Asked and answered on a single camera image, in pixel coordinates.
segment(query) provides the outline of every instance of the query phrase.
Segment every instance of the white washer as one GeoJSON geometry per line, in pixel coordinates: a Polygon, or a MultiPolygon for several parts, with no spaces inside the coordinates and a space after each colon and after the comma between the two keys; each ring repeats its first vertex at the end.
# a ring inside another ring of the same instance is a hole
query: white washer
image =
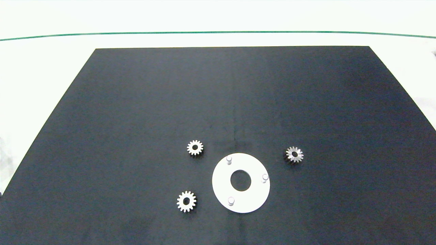
{"type": "Polygon", "coordinates": [[[249,213],[260,208],[268,198],[269,175],[255,157],[233,153],[218,162],[212,175],[212,188],[224,207],[237,213],[249,213]],[[245,191],[236,190],[230,182],[230,177],[238,170],[245,171],[251,178],[251,185],[245,191]]]}

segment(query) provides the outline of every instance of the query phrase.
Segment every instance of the green stripe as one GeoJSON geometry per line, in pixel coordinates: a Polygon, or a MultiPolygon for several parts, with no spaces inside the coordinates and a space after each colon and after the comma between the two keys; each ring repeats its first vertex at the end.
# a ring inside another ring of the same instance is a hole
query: green stripe
{"type": "Polygon", "coordinates": [[[65,37],[65,36],[88,36],[88,35],[119,35],[119,34],[215,34],[215,33],[342,33],[342,34],[369,34],[369,35],[386,35],[400,37],[422,37],[435,38],[434,36],[409,35],[397,33],[382,33],[382,32],[365,32],[365,31],[146,31],[146,32],[95,32],[95,33],[71,33],[71,34],[54,34],[32,37],[14,37],[0,39],[0,41],[10,41],[19,39],[30,39],[40,37],[65,37]]]}

